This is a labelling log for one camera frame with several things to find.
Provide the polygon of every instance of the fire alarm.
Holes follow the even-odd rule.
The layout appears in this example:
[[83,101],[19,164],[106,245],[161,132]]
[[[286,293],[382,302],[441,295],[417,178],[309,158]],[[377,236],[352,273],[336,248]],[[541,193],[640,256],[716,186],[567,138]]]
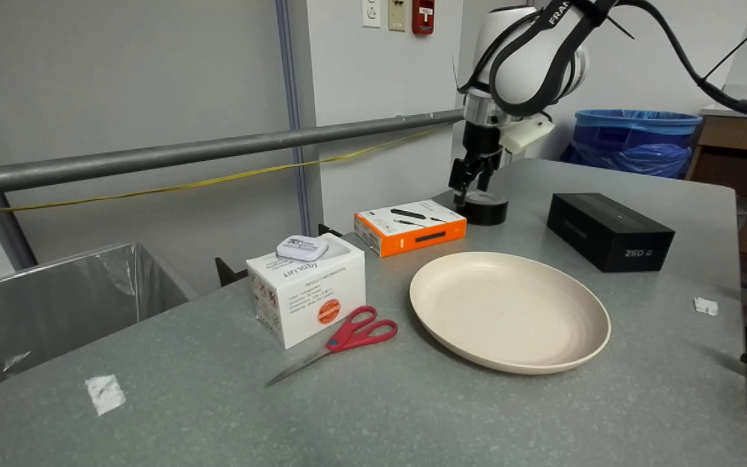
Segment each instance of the fire alarm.
[[412,7],[412,30],[414,30],[417,35],[432,34],[432,14],[435,14],[432,0],[414,0],[414,7]]

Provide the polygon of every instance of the gray bin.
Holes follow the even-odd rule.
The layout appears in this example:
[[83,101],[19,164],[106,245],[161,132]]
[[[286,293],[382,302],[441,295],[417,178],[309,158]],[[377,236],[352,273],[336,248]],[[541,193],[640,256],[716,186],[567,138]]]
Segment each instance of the gray bin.
[[134,243],[0,279],[0,380],[186,301]]

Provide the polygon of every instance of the wall outlet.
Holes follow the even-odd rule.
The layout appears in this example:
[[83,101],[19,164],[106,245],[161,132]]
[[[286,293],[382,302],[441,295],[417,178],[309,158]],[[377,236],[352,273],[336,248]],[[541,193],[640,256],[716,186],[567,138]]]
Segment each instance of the wall outlet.
[[382,26],[382,0],[362,0],[362,26],[366,29]]
[[404,30],[404,3],[408,0],[388,0],[388,29]]

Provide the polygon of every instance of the blue container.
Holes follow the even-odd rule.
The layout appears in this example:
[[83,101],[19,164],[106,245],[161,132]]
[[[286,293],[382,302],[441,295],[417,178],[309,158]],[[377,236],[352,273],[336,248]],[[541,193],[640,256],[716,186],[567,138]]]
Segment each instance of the blue container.
[[565,158],[583,165],[683,178],[700,122],[694,114],[585,108],[576,114]]

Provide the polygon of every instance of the scissors handle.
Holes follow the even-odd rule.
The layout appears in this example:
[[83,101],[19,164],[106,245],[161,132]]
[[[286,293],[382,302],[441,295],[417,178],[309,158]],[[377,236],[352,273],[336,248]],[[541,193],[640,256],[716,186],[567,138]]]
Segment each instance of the scissors handle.
[[387,343],[387,340],[396,336],[396,330],[399,327],[392,318],[379,318],[377,321],[377,308],[373,305],[360,305],[343,321],[336,333],[327,343],[327,350],[329,352],[345,352],[345,350],[352,350],[352,346]]

